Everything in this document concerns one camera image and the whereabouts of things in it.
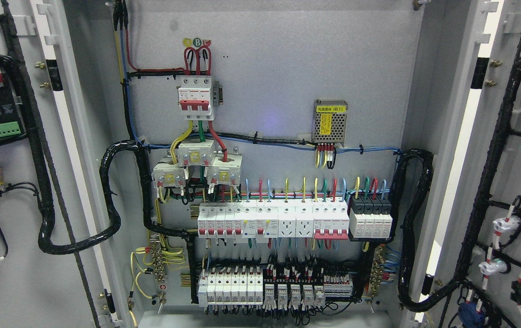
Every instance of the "cable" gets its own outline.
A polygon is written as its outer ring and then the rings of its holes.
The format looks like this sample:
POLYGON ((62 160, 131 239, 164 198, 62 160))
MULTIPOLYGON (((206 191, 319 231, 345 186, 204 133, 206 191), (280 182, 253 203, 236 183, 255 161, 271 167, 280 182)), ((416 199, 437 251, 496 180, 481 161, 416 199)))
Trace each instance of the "cable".
POLYGON ((190 133, 192 133, 192 130, 194 129, 194 122, 188 121, 188 128, 182 133, 177 139, 171 143, 171 160, 173 160, 174 164, 178 163, 178 158, 175 156, 175 148, 183 141, 185 140, 190 133))
POLYGON ((210 134, 216 140, 216 142, 219 144, 220 149, 222 150, 222 162, 228 162, 228 152, 226 149, 225 144, 222 142, 222 139, 218 137, 216 132, 214 131, 214 127, 212 126, 212 121, 208 121, 208 129, 210 130, 210 134))

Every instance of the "circuit breaker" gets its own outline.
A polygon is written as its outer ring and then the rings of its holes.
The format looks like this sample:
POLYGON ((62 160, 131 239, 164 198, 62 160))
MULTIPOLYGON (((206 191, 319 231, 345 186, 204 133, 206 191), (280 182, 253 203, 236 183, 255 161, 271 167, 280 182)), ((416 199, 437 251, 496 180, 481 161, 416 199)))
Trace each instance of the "circuit breaker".
POLYGON ((212 121, 221 104, 221 87, 214 77, 190 75, 178 88, 181 115, 186 120, 212 121))
POLYGON ((179 144, 176 154, 182 166, 209 166, 215 158, 214 149, 214 139, 190 139, 179 144))

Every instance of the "blue wire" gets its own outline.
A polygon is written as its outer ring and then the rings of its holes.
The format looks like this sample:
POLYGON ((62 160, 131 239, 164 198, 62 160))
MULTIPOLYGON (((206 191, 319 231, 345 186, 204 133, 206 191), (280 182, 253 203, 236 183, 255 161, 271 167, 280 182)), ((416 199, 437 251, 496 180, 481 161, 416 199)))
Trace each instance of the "blue wire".
POLYGON ((244 179, 246 181, 246 201, 250 201, 250 191, 248 190, 248 179, 244 179))

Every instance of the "white module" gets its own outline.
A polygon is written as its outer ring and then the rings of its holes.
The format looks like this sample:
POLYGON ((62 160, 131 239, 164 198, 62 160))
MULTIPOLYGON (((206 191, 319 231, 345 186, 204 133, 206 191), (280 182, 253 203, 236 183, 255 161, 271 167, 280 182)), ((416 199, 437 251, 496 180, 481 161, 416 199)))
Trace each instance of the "white module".
POLYGON ((155 188, 182 188, 186 185, 186 171, 177 164, 164 162, 164 159, 153 168, 152 178, 155 188))
POLYGON ((228 161, 223 162, 222 156, 214 158, 206 170, 208 185, 231 185, 237 188, 240 185, 240 164, 242 156, 228 155, 228 161))
POLYGON ((181 79, 179 106, 186 120, 211 121, 215 113, 214 78, 192 75, 181 79))
POLYGON ((200 139, 185 140, 179 144, 176 154, 181 166, 209 166, 216 154, 214 152, 215 141, 208 139, 200 142, 200 139))

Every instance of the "green wire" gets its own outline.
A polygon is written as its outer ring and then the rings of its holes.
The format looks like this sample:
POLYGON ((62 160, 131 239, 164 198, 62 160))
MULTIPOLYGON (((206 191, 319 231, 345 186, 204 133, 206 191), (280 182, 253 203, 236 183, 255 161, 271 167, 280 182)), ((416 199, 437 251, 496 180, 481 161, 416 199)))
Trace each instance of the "green wire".
POLYGON ((323 201, 327 201, 327 179, 323 179, 323 201))
POLYGON ((364 179, 364 199, 368 198, 369 193, 369 176, 364 179))

